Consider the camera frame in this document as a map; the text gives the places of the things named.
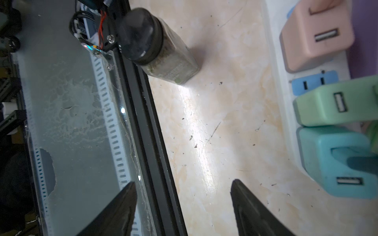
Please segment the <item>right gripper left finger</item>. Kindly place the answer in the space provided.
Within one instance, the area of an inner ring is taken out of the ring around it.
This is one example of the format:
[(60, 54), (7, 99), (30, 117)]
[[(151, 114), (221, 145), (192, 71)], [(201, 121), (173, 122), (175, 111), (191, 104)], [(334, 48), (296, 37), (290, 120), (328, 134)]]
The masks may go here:
[(129, 182), (79, 235), (130, 236), (136, 203), (136, 185), (135, 182)]

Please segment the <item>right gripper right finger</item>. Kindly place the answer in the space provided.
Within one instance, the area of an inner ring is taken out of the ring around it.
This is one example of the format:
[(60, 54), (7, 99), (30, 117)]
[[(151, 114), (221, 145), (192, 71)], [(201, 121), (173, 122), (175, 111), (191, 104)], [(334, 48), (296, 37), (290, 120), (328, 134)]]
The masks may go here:
[(240, 236), (293, 235), (239, 179), (232, 182), (230, 194)]

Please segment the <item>teal green charger plug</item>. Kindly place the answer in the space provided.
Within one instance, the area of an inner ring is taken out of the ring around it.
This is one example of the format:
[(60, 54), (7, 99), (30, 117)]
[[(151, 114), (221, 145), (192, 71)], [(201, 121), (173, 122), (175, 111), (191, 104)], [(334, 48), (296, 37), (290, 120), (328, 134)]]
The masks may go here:
[(378, 155), (362, 133), (340, 126), (297, 130), (301, 162), (307, 174), (335, 197), (378, 196)]

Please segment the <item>small green charger plug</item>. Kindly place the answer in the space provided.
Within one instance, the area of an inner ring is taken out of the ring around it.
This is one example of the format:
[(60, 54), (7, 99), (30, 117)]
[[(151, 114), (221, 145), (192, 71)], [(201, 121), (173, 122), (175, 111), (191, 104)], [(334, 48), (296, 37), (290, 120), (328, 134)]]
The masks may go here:
[(293, 107), (306, 127), (367, 122), (378, 119), (378, 76), (322, 85), (298, 96)]

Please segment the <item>pink charger plug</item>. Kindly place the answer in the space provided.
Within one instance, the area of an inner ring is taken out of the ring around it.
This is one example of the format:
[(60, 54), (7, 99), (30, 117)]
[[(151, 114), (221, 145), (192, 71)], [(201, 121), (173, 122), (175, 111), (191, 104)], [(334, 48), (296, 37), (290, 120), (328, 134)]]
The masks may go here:
[(354, 41), (347, 1), (299, 1), (280, 34), (285, 69), (297, 73), (318, 67)]

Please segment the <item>white blue power strip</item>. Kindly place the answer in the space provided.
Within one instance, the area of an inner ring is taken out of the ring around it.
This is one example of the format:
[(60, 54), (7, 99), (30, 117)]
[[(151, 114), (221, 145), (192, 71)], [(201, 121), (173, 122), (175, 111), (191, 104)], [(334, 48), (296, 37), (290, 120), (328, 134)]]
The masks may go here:
[(297, 122), (293, 102), (298, 96), (319, 86), (349, 80), (347, 53), (339, 52), (331, 60), (313, 69), (288, 73), (284, 65), (280, 34), (297, 1), (261, 1), (260, 3), (287, 153), (289, 160), (306, 174), (297, 139), (297, 131), (301, 125)]

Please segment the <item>purple power strip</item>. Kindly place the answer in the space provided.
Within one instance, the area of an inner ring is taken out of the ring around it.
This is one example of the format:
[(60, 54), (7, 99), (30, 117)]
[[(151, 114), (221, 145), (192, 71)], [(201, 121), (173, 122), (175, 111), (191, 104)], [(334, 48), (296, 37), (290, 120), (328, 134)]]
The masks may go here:
[(378, 73), (378, 1), (352, 1), (355, 42), (348, 52), (352, 79)]

